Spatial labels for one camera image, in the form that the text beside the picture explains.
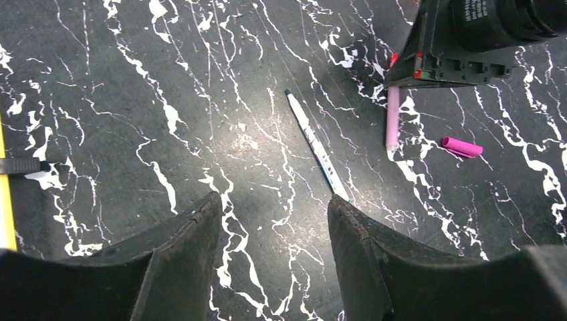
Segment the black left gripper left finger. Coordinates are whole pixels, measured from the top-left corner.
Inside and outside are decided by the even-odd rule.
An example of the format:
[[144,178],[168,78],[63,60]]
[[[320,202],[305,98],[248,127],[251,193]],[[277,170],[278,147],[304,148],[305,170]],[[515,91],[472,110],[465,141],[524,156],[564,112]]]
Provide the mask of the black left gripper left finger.
[[222,216],[206,194],[187,211],[88,257],[1,251],[2,320],[204,320]]

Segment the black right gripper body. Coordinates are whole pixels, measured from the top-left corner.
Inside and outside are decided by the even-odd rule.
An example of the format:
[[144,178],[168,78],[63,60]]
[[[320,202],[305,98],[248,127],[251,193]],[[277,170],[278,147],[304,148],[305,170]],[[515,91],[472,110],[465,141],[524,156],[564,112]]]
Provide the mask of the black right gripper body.
[[418,89],[508,79],[517,47],[563,35],[565,1],[421,1],[384,82]]

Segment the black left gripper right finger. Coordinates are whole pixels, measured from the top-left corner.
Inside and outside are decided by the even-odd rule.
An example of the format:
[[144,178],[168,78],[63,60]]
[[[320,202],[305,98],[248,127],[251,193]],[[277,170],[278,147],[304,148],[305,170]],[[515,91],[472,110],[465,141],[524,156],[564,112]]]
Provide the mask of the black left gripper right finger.
[[347,320],[566,319],[564,246],[468,259],[415,241],[337,195],[328,229]]

